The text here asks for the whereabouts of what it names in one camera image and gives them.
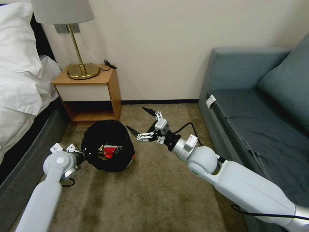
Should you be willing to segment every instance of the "white lampshade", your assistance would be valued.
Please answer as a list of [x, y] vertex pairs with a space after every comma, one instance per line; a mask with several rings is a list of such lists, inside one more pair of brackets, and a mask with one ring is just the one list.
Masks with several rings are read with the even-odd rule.
[[88, 0], [31, 0], [35, 19], [42, 24], [72, 24], [94, 19]]

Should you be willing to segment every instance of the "carpet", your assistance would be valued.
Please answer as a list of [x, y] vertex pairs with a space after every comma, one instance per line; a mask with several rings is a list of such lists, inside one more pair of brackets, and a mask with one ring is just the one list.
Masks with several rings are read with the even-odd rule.
[[[197, 104], [124, 105], [120, 121], [140, 133], [154, 117], [142, 106], [161, 111], [174, 131], [191, 121], [205, 146], [214, 149]], [[68, 125], [62, 143], [80, 147], [87, 126]], [[180, 132], [184, 139], [190, 126]], [[76, 173], [76, 184], [63, 188], [51, 232], [66, 231], [247, 231], [231, 202], [206, 181], [188, 171], [165, 145], [131, 140], [136, 156], [120, 173], [99, 171], [87, 162]]]

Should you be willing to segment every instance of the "white wall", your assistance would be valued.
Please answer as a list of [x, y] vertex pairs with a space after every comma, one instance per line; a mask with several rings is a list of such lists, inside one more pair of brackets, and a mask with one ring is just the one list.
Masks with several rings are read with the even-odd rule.
[[[116, 64], [123, 100], [197, 99], [218, 46], [294, 46], [308, 31], [307, 0], [90, 0], [80, 24], [84, 62]], [[64, 68], [77, 63], [68, 34], [44, 25]]]

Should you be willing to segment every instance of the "bed frame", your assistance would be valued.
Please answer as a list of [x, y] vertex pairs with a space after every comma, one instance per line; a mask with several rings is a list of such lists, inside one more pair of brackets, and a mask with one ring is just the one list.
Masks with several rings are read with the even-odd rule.
[[[31, 27], [38, 54], [55, 60], [43, 28], [34, 16]], [[67, 122], [60, 101], [52, 102], [35, 118], [30, 130], [21, 140], [6, 153], [0, 170], [10, 169], [11, 172], [0, 185], [1, 231], [9, 231], [26, 205], [43, 175], [42, 166], [45, 158], [50, 155], [49, 148], [60, 141]]]

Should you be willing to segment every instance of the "baseboard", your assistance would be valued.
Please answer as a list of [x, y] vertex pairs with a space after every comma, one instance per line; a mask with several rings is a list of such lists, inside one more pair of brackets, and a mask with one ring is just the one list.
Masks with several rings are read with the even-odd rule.
[[140, 105], [140, 104], [184, 104], [198, 103], [198, 99], [174, 99], [174, 100], [128, 100], [121, 101], [123, 105]]

